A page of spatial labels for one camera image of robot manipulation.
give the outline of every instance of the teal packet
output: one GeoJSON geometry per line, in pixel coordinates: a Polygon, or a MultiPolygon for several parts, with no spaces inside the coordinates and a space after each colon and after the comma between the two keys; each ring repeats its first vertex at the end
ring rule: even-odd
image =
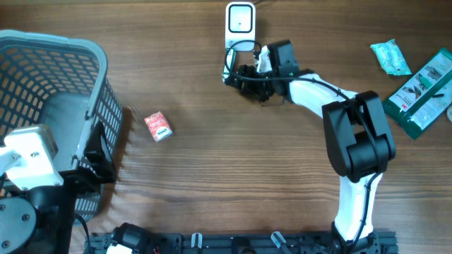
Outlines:
{"type": "Polygon", "coordinates": [[[407,62],[402,55],[396,40],[392,39],[385,43],[373,44],[370,46],[380,62],[380,65],[387,74],[410,75],[407,62]]]}
{"type": "Polygon", "coordinates": [[[383,101],[384,111],[418,138],[452,103],[452,53],[442,48],[409,81],[383,101]]]}

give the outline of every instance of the snack packet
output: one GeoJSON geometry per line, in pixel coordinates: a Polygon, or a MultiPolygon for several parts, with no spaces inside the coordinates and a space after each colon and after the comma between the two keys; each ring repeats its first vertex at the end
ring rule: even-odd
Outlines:
{"type": "Polygon", "coordinates": [[[413,139],[452,103],[452,53],[441,49],[383,102],[384,111],[413,139]]]}
{"type": "Polygon", "coordinates": [[[370,47],[374,50],[381,67],[387,74],[411,74],[410,68],[408,68],[407,62],[394,39],[385,43],[373,44],[370,47]]]}
{"type": "Polygon", "coordinates": [[[154,140],[157,142],[172,134],[167,119],[160,111],[144,118],[144,122],[148,126],[150,133],[154,137],[154,140]]]}

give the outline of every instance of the gray plastic basket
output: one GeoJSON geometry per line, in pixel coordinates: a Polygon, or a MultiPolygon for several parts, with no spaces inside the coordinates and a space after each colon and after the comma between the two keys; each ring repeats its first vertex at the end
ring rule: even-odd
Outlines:
{"type": "MultiPolygon", "coordinates": [[[[122,108],[106,75],[107,56],[94,42],[0,31],[0,145],[14,128],[43,123],[59,148],[57,171],[90,168],[83,151],[101,121],[113,154],[122,108]]],[[[80,195],[76,213],[88,221],[99,204],[98,194],[80,195]]]]}

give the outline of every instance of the screw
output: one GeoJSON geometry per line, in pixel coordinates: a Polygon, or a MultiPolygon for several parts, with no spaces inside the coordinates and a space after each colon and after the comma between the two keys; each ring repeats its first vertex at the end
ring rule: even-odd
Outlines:
{"type": "Polygon", "coordinates": [[[3,248],[9,247],[9,241],[4,241],[4,242],[1,244],[1,247],[3,247],[3,248]]]}

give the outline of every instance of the wooden surface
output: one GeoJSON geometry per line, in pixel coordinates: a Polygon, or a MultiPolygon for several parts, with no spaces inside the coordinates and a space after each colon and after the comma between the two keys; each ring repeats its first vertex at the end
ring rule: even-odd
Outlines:
{"type": "MultiPolygon", "coordinates": [[[[158,232],[328,230],[339,178],[321,119],[293,105],[260,107],[221,82],[225,2],[0,7],[0,28],[96,41],[124,108],[107,186],[90,232],[123,222],[158,232]],[[155,143],[143,118],[162,111],[174,135],[155,143]]],[[[451,46],[450,1],[275,1],[257,10],[257,39],[291,39],[303,68],[347,90],[382,98],[390,78],[370,44],[396,38],[412,71],[451,46]]],[[[250,54],[239,60],[249,62],[250,54]]],[[[441,115],[418,140],[389,120],[397,157],[374,206],[377,229],[396,231],[401,253],[452,248],[452,123],[441,115]]],[[[73,230],[71,251],[84,233],[73,230]]]]}

